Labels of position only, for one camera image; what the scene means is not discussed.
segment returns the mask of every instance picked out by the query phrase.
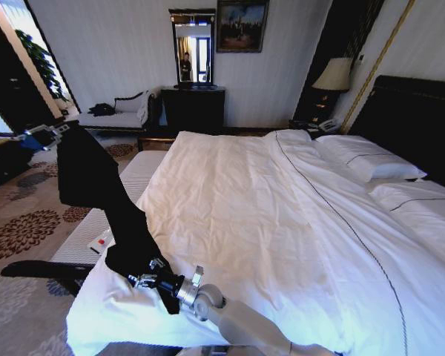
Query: mirror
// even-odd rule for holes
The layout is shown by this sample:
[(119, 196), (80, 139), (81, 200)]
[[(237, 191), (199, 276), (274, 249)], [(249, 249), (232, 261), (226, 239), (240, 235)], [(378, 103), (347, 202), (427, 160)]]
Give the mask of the mirror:
[(169, 10), (179, 87), (213, 84), (215, 9)]

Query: patterned rug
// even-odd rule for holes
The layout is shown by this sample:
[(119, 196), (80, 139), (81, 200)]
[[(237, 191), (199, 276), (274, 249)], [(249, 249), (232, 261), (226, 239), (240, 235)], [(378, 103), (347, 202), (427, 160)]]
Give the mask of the patterned rug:
[[(135, 136), (94, 136), (119, 171), (137, 153)], [(35, 154), (30, 167), (0, 186), (0, 271), (18, 260), (49, 260), (90, 210), (60, 203), (56, 149)], [(53, 280), (0, 277), (0, 355), (72, 355), (65, 318), (73, 299)], [(116, 344), (100, 355), (167, 354)]]

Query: lamp shade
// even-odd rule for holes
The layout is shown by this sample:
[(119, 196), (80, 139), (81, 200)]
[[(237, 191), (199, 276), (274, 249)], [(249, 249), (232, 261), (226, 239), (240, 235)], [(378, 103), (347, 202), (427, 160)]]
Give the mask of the lamp shade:
[(320, 78), (312, 85), (316, 89), (346, 91), (352, 58), (331, 58)]

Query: bed frame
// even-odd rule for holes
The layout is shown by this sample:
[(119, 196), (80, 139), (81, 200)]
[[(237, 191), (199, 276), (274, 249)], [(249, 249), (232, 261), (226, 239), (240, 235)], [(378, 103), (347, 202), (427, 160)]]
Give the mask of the bed frame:
[(379, 76), (349, 134), (407, 159), (445, 186), (445, 82)]

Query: framed painting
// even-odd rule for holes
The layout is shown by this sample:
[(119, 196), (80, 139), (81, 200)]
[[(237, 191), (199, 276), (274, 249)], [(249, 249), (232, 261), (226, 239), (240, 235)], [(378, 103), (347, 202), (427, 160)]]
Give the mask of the framed painting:
[(218, 0), (217, 52), (261, 52), (268, 0)]

